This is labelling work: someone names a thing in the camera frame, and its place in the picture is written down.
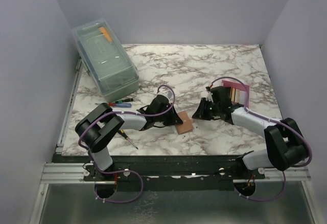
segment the white marble surface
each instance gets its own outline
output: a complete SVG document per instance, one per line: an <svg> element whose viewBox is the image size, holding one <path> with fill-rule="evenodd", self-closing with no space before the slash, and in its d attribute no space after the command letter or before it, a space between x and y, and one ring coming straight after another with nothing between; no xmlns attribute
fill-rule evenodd
<svg viewBox="0 0 327 224"><path fill-rule="evenodd" d="M160 84L170 85L176 93L177 112L189 116L206 97L205 87L221 76L237 77L250 85L250 108L269 117L281 114L271 87L259 46L181 46L125 45L128 55L139 70L140 88L128 96L134 98L136 110L150 104ZM83 70L64 139L62 155L86 155L77 144L76 124L91 112L96 103L105 102ZM206 155L242 154L265 148L264 139L236 125L223 121L195 120L194 130L178 135L174 126L146 131L126 130L139 147L135 149L121 136L109 143L111 155Z"/></svg>

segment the wall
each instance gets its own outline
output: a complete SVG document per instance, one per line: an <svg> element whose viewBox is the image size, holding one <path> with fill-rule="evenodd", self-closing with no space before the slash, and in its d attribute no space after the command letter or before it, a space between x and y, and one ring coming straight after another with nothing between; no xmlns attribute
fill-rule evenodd
<svg viewBox="0 0 327 224"><path fill-rule="evenodd" d="M311 142L310 174L327 220L327 0L289 0L263 47L284 117Z"/></svg>
<svg viewBox="0 0 327 224"><path fill-rule="evenodd" d="M28 223L77 53L56 0L0 0L0 216Z"/></svg>
<svg viewBox="0 0 327 224"><path fill-rule="evenodd" d="M71 27L104 17L122 43L262 44L287 0L57 0Z"/></svg>

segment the gray backdrop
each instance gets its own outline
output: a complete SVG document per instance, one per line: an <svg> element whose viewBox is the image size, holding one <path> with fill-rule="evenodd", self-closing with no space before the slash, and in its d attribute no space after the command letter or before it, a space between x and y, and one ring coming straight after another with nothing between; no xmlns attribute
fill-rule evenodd
<svg viewBox="0 0 327 224"><path fill-rule="evenodd" d="M310 174L327 220L327 0L289 0L262 51L284 117L313 149Z"/></svg>
<svg viewBox="0 0 327 224"><path fill-rule="evenodd" d="M104 17L122 43L262 44L287 0L57 0L71 27Z"/></svg>
<svg viewBox="0 0 327 224"><path fill-rule="evenodd" d="M0 222L28 223L77 52L56 0L0 0Z"/></svg>

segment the container lid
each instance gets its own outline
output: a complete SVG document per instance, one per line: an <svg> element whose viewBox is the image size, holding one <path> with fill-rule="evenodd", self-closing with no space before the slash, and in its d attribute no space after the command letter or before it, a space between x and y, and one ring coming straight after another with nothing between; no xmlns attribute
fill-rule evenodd
<svg viewBox="0 0 327 224"><path fill-rule="evenodd" d="M104 19L76 27L72 32L102 95L138 79L134 64Z"/></svg>

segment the gray floor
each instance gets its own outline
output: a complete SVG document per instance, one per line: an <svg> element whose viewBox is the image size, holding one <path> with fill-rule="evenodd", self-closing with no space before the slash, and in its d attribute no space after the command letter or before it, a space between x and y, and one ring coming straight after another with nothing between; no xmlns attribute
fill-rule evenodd
<svg viewBox="0 0 327 224"><path fill-rule="evenodd" d="M278 193L281 183L258 183L256 197ZM123 199L135 193L119 193ZM42 224L162 223L313 223L301 182L287 183L286 193L269 203L254 203L235 192L144 192L130 204L95 200L93 185L49 186Z"/></svg>

